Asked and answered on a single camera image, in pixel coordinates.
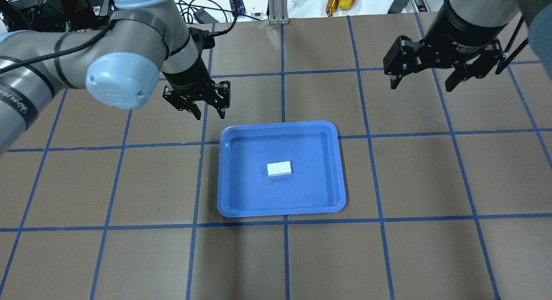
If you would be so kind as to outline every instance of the tray rim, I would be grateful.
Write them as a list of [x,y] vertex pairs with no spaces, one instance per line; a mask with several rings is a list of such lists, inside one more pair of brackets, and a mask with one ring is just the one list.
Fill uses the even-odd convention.
[[[325,125],[329,127],[329,137],[334,139],[334,144],[328,143],[329,150],[333,151],[338,157],[335,159],[335,172],[338,185],[338,202],[331,206],[302,206],[289,209],[257,209],[257,210],[231,210],[228,211],[223,206],[223,196],[221,196],[221,187],[223,183],[223,173],[225,170],[224,157],[228,150],[225,149],[225,143],[228,141],[228,133],[235,129],[248,130],[248,129],[261,129],[267,127],[301,127],[301,126],[314,126]],[[260,123],[256,125],[231,125],[223,130],[219,140],[219,174],[217,179],[217,209],[220,214],[228,218],[237,217],[259,217],[259,216],[279,216],[279,215],[292,215],[292,214],[315,214],[315,213],[335,213],[343,209],[347,202],[347,194],[345,192],[345,179],[343,178],[343,164],[341,161],[341,150],[339,146],[339,138],[336,126],[327,120],[315,120],[315,121],[295,121],[295,122],[277,122],[277,123]]]

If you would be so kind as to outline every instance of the blue tape grid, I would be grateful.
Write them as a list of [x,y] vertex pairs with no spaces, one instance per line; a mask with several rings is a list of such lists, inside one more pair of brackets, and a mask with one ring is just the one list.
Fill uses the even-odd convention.
[[[420,33],[422,36],[424,36],[422,27],[420,25],[420,20],[418,16],[416,15],[416,20],[418,22],[418,27],[420,29]],[[193,276],[193,262],[194,262],[194,251],[195,251],[195,236],[197,232],[197,228],[226,228],[226,227],[245,227],[245,226],[255,226],[255,225],[282,225],[284,227],[284,262],[285,262],[285,294],[286,294],[286,300],[289,300],[291,298],[290,296],[290,278],[289,278],[289,237],[288,237],[288,225],[293,224],[333,224],[333,223],[379,223],[381,225],[381,237],[382,237],[382,243],[384,248],[384,259],[385,259],[385,266],[386,266],[386,273],[388,277],[388,285],[389,285],[389,292],[390,292],[390,298],[393,300],[395,298],[394,296],[394,290],[392,285],[392,272],[390,269],[390,262],[389,262],[389,253],[387,249],[387,243],[386,243],[386,236],[385,236],[385,223],[386,222],[420,222],[420,221],[456,221],[456,220],[473,220],[476,223],[477,226],[477,233],[479,235],[479,239],[481,242],[481,247],[483,250],[483,256],[485,257],[485,263],[487,265],[487,270],[489,272],[489,278],[491,280],[491,285],[493,287],[493,292],[495,293],[495,298],[497,300],[500,299],[499,292],[497,290],[496,282],[492,273],[492,267],[489,262],[488,253],[485,247],[485,241],[483,239],[483,233],[481,232],[481,228],[479,225],[479,220],[481,219],[510,219],[510,218],[539,218],[539,217],[552,217],[552,213],[530,213],[530,214],[493,214],[493,215],[478,215],[475,206],[473,204],[473,199],[471,197],[471,192],[469,190],[469,184],[467,182],[467,176],[465,174],[465,170],[463,167],[463,163],[461,160],[461,155],[458,149],[458,145],[456,142],[456,135],[474,135],[474,134],[502,134],[502,133],[536,133],[541,146],[543,148],[544,154],[546,156],[546,159],[548,163],[550,164],[550,168],[552,168],[552,159],[550,157],[550,153],[548,152],[548,149],[546,148],[546,144],[544,143],[544,140],[542,138],[541,132],[544,131],[552,131],[552,128],[538,128],[536,125],[536,121],[534,120],[534,117],[532,116],[530,109],[528,107],[528,104],[526,103],[526,100],[523,96],[522,90],[519,88],[519,85],[517,83],[517,80],[513,74],[513,71],[510,67],[508,67],[508,72],[512,78],[512,81],[514,85],[516,86],[516,90],[518,91],[519,97],[522,100],[523,106],[526,109],[526,112],[530,118],[530,121],[533,125],[533,129],[517,129],[517,130],[501,130],[501,131],[453,131],[452,124],[450,121],[450,117],[448,116],[447,107],[445,105],[443,93],[440,89],[438,80],[436,78],[436,73],[433,71],[434,80],[436,82],[436,86],[439,92],[439,97],[442,102],[443,111],[445,113],[445,117],[447,119],[447,123],[449,126],[449,131],[441,131],[441,132],[432,132],[432,133],[394,133],[394,134],[375,134],[372,135],[370,133],[369,129],[369,123],[367,121],[367,114],[366,114],[366,108],[364,105],[364,92],[362,87],[362,81],[361,81],[361,72],[364,71],[380,71],[383,70],[383,68],[360,68],[359,67],[359,61],[358,61],[358,54],[357,54],[357,48],[354,40],[354,33],[353,33],[353,27],[351,25],[351,20],[349,17],[347,17],[347,23],[349,26],[349,33],[351,36],[351,44],[353,46],[353,53],[355,56],[355,68],[354,69],[333,69],[333,70],[311,70],[311,71],[300,71],[300,72],[286,72],[285,71],[285,59],[284,59],[284,26],[280,26],[280,50],[281,50],[281,69],[280,72],[268,72],[268,73],[258,73],[258,74],[236,74],[236,75],[214,75],[212,78],[242,78],[242,77],[251,77],[251,76],[272,76],[272,75],[280,75],[281,81],[282,81],[282,122],[285,122],[285,76],[286,75],[296,75],[296,74],[323,74],[323,73],[332,73],[332,72],[356,72],[357,73],[357,79],[358,79],[358,85],[359,85],[359,94],[361,99],[361,107],[363,110],[364,115],[364,123],[365,123],[365,129],[366,129],[366,135],[341,135],[339,139],[367,139],[367,144],[369,147],[369,155],[370,155],[370,162],[371,162],[371,169],[373,173],[373,180],[374,180],[374,186],[375,186],[375,192],[376,192],[376,203],[378,204],[378,217],[377,218],[361,218],[361,219],[316,219],[316,220],[298,220],[298,221],[290,221],[288,220],[287,216],[284,216],[284,219],[282,221],[256,221],[256,222],[233,222],[233,223],[198,223],[198,207],[199,207],[199,195],[200,195],[200,188],[201,188],[201,172],[203,168],[203,154],[205,145],[217,145],[217,141],[205,141],[205,131],[207,128],[207,105],[204,108],[204,119],[203,119],[203,130],[201,134],[201,141],[199,142],[190,142],[190,143],[159,143],[159,144],[126,144],[126,136],[128,134],[128,128],[130,124],[130,119],[132,117],[132,112],[128,113],[124,136],[122,145],[120,146],[107,146],[107,147],[72,147],[72,148],[63,148],[63,147],[50,147],[50,143],[53,137],[53,133],[56,129],[57,122],[59,120],[59,115],[61,113],[61,109],[63,107],[63,103],[65,101],[65,97],[67,95],[67,90],[63,92],[63,97],[61,99],[60,105],[57,110],[57,114],[55,117],[55,120],[53,122],[52,129],[50,131],[50,136],[47,141],[46,147],[44,148],[24,148],[24,149],[10,149],[8,152],[17,153],[17,152],[42,152],[43,157],[40,163],[40,166],[37,170],[37,174],[35,176],[35,181],[33,183],[33,188],[31,190],[29,200],[27,202],[25,211],[22,216],[22,220],[20,222],[19,228],[0,228],[0,232],[17,232],[16,239],[14,241],[14,245],[12,247],[12,251],[10,253],[10,257],[8,259],[8,263],[6,265],[6,269],[4,270],[4,275],[2,276],[2,282],[0,284],[0,295],[2,294],[2,290],[4,288],[4,285],[6,283],[6,278],[9,273],[10,266],[13,262],[14,254],[16,253],[16,249],[18,246],[18,242],[20,239],[20,235],[22,232],[28,232],[28,231],[103,231],[102,233],[102,240],[100,242],[100,249],[98,251],[98,258],[97,263],[95,266],[94,276],[93,276],[93,284],[91,287],[90,297],[89,299],[92,300],[94,298],[95,293],[95,286],[97,284],[101,259],[102,259],[102,253],[103,248],[105,245],[105,239],[107,235],[108,230],[144,230],[144,229],[171,229],[171,228],[191,228],[191,249],[190,249],[190,257],[189,257],[189,268],[188,268],[188,282],[187,282],[187,290],[186,290],[186,299],[188,300],[191,295],[191,278]],[[211,65],[213,60],[213,49],[209,52],[209,65],[208,70],[209,73],[211,71]],[[523,65],[523,64],[540,64],[539,61],[530,61],[530,62],[513,62],[512,65]],[[388,138],[388,137],[424,137],[424,136],[434,136],[434,135],[450,135],[454,144],[455,151],[457,153],[457,158],[459,161],[459,165],[461,167],[462,176],[464,179],[464,183],[467,189],[467,195],[470,201],[471,209],[472,209],[472,215],[470,216],[443,216],[443,217],[391,217],[391,218],[385,218],[383,214],[383,210],[381,207],[381,199],[379,194],[379,186],[378,186],[378,178],[377,178],[377,172],[376,172],[376,166],[374,163],[374,155],[373,155],[373,146],[372,146],[372,139],[374,138]],[[124,156],[125,148],[136,148],[136,147],[176,147],[176,146],[200,146],[201,147],[201,157],[199,159],[198,164],[198,178],[197,178],[197,186],[196,186],[196,196],[195,196],[195,206],[194,206],[194,220],[191,224],[161,224],[161,225],[109,225],[109,219],[110,214],[113,206],[114,196],[116,194],[116,186],[119,178],[119,172],[120,168],[122,166],[122,159]],[[112,188],[112,195],[109,201],[108,206],[108,212],[105,219],[105,224],[103,226],[77,226],[77,227],[24,227],[24,223],[26,220],[26,216],[28,214],[35,190],[36,185],[38,184],[38,180],[40,178],[40,174],[42,171],[42,168],[44,166],[44,161],[47,157],[47,153],[49,151],[69,151],[69,150],[120,150],[119,155],[119,163],[116,169],[116,177],[113,182],[113,188]]]
[[395,300],[395,292],[393,289],[393,278],[391,275],[391,265],[389,262],[389,252],[387,248],[387,236],[385,235],[385,219],[384,219],[383,209],[381,208],[381,198],[380,198],[379,184],[378,184],[378,172],[376,171],[376,165],[374,161],[374,147],[372,145],[370,125],[368,124],[368,119],[366,115],[366,106],[364,104],[364,90],[362,88],[361,69],[358,62],[357,45],[354,40],[353,25],[351,24],[351,17],[349,16],[347,16],[347,24],[349,25],[349,34],[351,35],[351,44],[353,45],[354,63],[355,63],[356,72],[357,72],[358,89],[360,92],[362,115],[364,117],[364,127],[366,129],[366,135],[367,135],[367,141],[368,141],[368,152],[370,156],[370,166],[372,170],[372,177],[374,180],[376,204],[378,205],[378,219],[381,225],[381,228],[380,228],[381,243],[383,244],[383,255],[384,255],[384,261],[385,261],[385,271],[387,273],[387,282],[389,286],[389,296],[391,300]]

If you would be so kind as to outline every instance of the metal post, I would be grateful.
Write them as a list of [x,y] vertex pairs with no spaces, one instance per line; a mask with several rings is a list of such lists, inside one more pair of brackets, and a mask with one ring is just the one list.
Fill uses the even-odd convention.
[[268,23],[270,24],[288,24],[288,0],[268,0],[270,8],[270,16]]

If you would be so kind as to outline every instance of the black cable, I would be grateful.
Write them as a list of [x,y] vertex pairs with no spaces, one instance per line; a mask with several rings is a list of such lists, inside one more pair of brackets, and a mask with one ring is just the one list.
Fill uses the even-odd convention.
[[[224,11],[224,12],[226,12],[226,13],[232,14],[232,11],[226,10],[226,9],[217,9],[217,8],[205,7],[205,6],[199,6],[199,5],[189,5],[189,6],[192,7],[192,9],[193,9],[193,7],[195,7],[195,8],[196,8],[195,11],[197,11],[197,8],[203,8],[203,9],[211,9],[211,10]],[[240,17],[246,17],[246,18],[250,18],[250,19],[257,20],[257,21],[262,21],[261,19],[257,19],[256,17],[252,17],[252,16],[248,16],[248,15],[240,15]]]
[[[191,0],[190,3],[188,4],[188,6],[191,6],[195,1],[197,1],[197,0]],[[204,0],[204,1],[212,2],[212,3],[214,3],[217,7],[219,7],[219,10],[221,10],[221,11],[223,10],[222,6],[220,6],[218,3],[216,3],[216,2],[213,1],[213,0]],[[224,20],[225,20],[225,22],[228,22],[228,17],[226,16],[226,13],[223,12],[223,14],[224,14]]]
[[512,48],[512,45],[514,41],[516,40],[517,34],[519,33],[519,30],[521,29],[521,25],[523,25],[523,17],[519,18],[519,22],[516,25],[516,29],[514,29],[514,32],[512,33],[512,37],[510,37],[510,41],[508,42],[508,45],[504,49],[504,52],[509,52],[510,48]]
[[[6,3],[8,3],[8,5],[13,9],[12,11],[15,11],[18,15],[21,16],[21,19],[25,22],[25,24],[27,24],[28,29],[32,30],[33,27],[31,27],[31,24],[29,23],[29,21],[27,21],[27,19],[21,14],[19,9],[16,8],[16,6],[13,4],[12,0],[6,0]],[[3,11],[2,13],[4,13],[4,15],[8,16],[8,12]],[[12,20],[14,25],[17,26],[17,23],[19,22],[19,19],[10,19],[10,20]]]
[[522,43],[512,52],[512,55],[508,57],[504,62],[500,62],[499,66],[496,68],[495,74],[500,75],[501,72],[503,72],[504,69],[508,67],[508,65],[517,57],[517,55],[525,48],[525,46],[529,44],[529,40],[526,38]]
[[75,53],[77,51],[84,50],[84,49],[90,47],[91,45],[97,43],[100,39],[102,39],[102,37],[104,37],[107,34],[107,32],[110,29],[113,28],[114,25],[115,25],[114,21],[109,23],[108,27],[102,29],[102,31],[100,31],[98,34],[96,34],[96,36],[92,37],[91,39],[89,39],[89,41],[83,43],[82,45],[78,45],[76,47],[73,47],[73,48],[70,48],[70,49],[67,49],[67,50],[58,51],[58,52],[38,56],[36,58],[32,58],[32,59],[28,59],[28,60],[24,60],[24,61],[21,61],[21,62],[18,62],[18,63],[11,64],[9,66],[6,66],[5,68],[0,69],[0,74],[4,74],[5,72],[9,72],[9,71],[17,69],[17,68],[21,68],[21,67],[24,67],[24,66],[29,66],[31,64],[35,64],[35,63],[42,62],[42,61],[49,60],[49,59],[59,58],[60,56],[63,56],[63,55],[67,55],[67,54]]
[[[504,49],[504,53],[508,53],[510,49],[512,48],[512,45],[514,41],[516,40],[516,37],[519,33],[519,30],[521,29],[521,26],[523,25],[523,17],[519,18],[519,22],[516,25],[516,29],[514,29],[514,32],[512,33],[512,37],[510,37],[510,41],[508,41],[508,45],[506,45],[506,48]],[[501,72],[504,71],[508,67],[508,65],[517,57],[517,55],[527,46],[529,43],[528,39],[525,39],[522,41],[522,43],[512,52],[512,55],[509,55],[507,59],[502,58],[499,61],[499,66],[496,68],[495,74],[499,75]]]
[[[234,2],[234,6],[238,6],[238,1],[237,0],[232,0]],[[228,34],[229,31],[232,31],[232,29],[234,28],[234,26],[236,25],[236,21],[238,20],[238,17],[234,17],[234,21],[232,21],[232,24],[230,25],[230,27],[228,27],[227,29],[225,29],[224,31],[215,31],[213,33],[209,33],[207,34],[208,36],[212,36],[212,37],[217,37],[217,36],[221,36],[221,35],[225,35],[225,34]]]

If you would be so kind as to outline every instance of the electronic equipment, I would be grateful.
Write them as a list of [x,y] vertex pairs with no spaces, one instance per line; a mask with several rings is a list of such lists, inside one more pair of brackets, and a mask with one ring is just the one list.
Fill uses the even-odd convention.
[[394,0],[387,13],[401,13],[408,4],[408,0]]
[[423,0],[414,0],[414,6],[418,10],[418,13],[427,13],[428,9],[426,3]]

